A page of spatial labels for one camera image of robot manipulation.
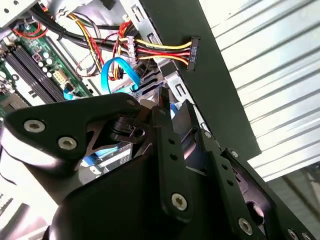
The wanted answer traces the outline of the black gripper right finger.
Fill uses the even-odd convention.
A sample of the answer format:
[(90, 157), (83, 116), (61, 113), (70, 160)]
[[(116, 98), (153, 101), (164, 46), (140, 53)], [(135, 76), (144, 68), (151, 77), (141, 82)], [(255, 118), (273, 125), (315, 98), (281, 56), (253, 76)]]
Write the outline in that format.
[(194, 203), (208, 217), (215, 240), (312, 240), (313, 234), (254, 169), (235, 152), (221, 150), (198, 123), (192, 103), (173, 118), (181, 137)]

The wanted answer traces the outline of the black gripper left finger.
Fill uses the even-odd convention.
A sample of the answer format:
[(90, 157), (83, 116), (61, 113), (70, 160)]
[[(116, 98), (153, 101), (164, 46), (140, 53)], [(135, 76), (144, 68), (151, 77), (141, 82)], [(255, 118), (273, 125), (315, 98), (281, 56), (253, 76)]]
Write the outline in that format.
[(76, 174), (85, 156), (122, 142), (132, 144), (135, 151), (121, 166), (154, 151), (181, 152), (184, 158), (164, 87), (152, 108), (120, 92), (20, 109), (5, 118), (3, 137), (6, 153), (47, 175), (42, 186), (56, 189)]

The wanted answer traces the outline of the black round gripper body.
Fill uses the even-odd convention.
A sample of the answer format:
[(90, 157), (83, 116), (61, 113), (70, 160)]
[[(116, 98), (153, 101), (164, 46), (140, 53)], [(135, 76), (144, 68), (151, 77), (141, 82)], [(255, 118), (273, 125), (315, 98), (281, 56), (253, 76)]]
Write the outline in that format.
[(187, 168), (181, 152), (154, 151), (70, 193), (48, 230), (50, 240), (218, 240), (235, 228), (221, 177), (230, 162), (213, 153)]

